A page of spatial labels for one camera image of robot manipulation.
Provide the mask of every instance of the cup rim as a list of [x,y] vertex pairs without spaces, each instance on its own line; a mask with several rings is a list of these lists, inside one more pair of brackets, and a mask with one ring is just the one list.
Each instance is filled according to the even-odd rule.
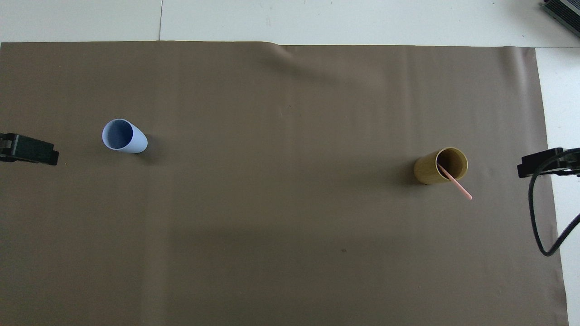
[[107,148],[108,148],[108,149],[110,149],[110,150],[114,150],[114,151],[119,151],[119,150],[122,150],[123,148],[126,148],[127,146],[129,146],[129,144],[131,144],[131,141],[129,141],[129,142],[128,142],[128,143],[127,143],[125,146],[123,146],[123,147],[119,147],[119,148],[114,148],[114,147],[111,147],[111,144],[109,143],[109,141],[108,141],[108,138],[106,137],[106,134],[107,134],[107,133],[108,133],[108,131],[111,129],[111,126],[112,126],[112,125],[113,125],[115,122],[117,122],[117,121],[123,121],[123,122],[127,123],[127,124],[128,124],[130,127],[131,127],[131,131],[132,131],[133,133],[135,132],[135,131],[133,130],[133,125],[132,125],[132,124],[131,124],[129,121],[127,121],[126,119],[122,119],[122,118],[116,118],[116,119],[113,119],[113,120],[111,120],[111,121],[107,122],[107,124],[105,124],[105,127],[103,127],[103,132],[101,133],[101,138],[102,138],[102,140],[103,140],[103,144],[104,144],[105,146],[107,146]]
[[437,159],[439,158],[439,154],[443,153],[446,150],[452,150],[455,154],[457,154],[461,157],[461,161],[462,161],[462,163],[464,163],[464,164],[462,164],[461,172],[459,173],[459,176],[453,177],[453,178],[455,178],[455,180],[459,180],[459,179],[463,178],[467,174],[467,169],[469,168],[469,161],[467,160],[467,156],[465,156],[465,153],[456,147],[444,147],[437,152],[437,155],[435,155],[435,160],[434,160],[435,170],[437,171],[437,174],[439,174],[443,179],[449,180],[449,178],[444,176],[441,173],[441,171],[439,171],[439,167],[437,166]]

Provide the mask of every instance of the light blue paper cup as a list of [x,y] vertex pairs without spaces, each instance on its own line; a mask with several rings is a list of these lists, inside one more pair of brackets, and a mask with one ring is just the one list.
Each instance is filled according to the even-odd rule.
[[114,119],[105,125],[103,143],[110,150],[124,153],[141,153],[147,148],[143,132],[125,119]]

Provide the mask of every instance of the black clip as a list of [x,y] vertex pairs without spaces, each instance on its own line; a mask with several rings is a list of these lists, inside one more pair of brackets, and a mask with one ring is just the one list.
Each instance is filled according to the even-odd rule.
[[56,165],[59,152],[54,151],[54,147],[54,144],[17,133],[0,133],[0,161]]

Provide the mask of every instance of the pink straw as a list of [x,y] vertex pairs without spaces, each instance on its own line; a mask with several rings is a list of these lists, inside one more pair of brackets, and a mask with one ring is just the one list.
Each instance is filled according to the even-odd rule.
[[455,185],[455,187],[457,187],[457,189],[459,189],[459,191],[461,191],[465,197],[467,197],[468,200],[472,200],[473,196],[470,195],[467,190],[465,190],[465,188],[463,188],[459,182],[457,182],[457,180],[455,180],[455,178],[453,178],[449,172],[445,171],[445,169],[443,168],[443,166],[441,166],[441,164],[437,163],[437,166],[439,166],[439,168],[441,169],[441,171],[443,171],[443,173],[449,178],[449,180],[451,180],[451,182],[453,182],[453,184]]

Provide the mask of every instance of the black clamp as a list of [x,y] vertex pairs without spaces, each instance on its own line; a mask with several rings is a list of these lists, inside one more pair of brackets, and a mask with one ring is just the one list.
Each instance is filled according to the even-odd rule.
[[56,165],[59,152],[54,151],[54,147],[54,144],[17,133],[0,133],[0,161]]
[[562,157],[548,164],[539,175],[576,175],[580,177],[580,154],[577,153],[580,148],[573,148],[565,150],[562,147],[551,148],[549,150],[541,151],[535,154],[524,156],[521,158],[521,164],[517,166],[517,174],[520,178],[532,176],[534,171],[551,157],[565,152],[571,154],[564,154]]

